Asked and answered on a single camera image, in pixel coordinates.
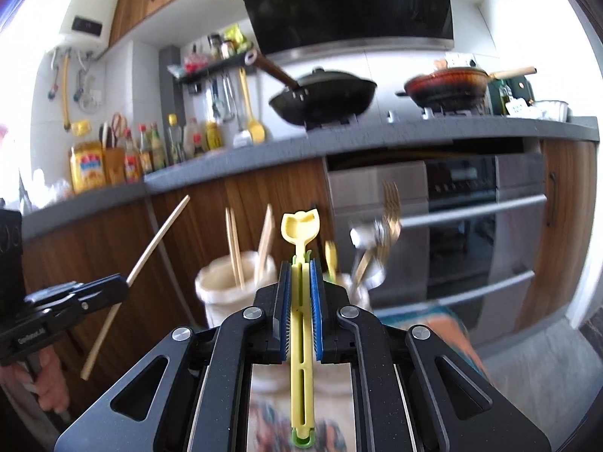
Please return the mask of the left hand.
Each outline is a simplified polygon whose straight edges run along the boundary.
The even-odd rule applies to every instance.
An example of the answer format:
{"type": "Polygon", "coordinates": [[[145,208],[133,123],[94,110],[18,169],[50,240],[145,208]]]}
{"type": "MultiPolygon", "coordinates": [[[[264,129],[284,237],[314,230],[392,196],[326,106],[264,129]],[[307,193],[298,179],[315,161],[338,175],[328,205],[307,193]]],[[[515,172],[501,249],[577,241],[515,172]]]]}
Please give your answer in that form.
{"type": "Polygon", "coordinates": [[[27,391],[38,396],[43,411],[62,413],[69,407],[69,388],[61,370],[61,362],[52,346],[39,352],[37,377],[18,363],[1,368],[1,384],[11,391],[27,391]]]}

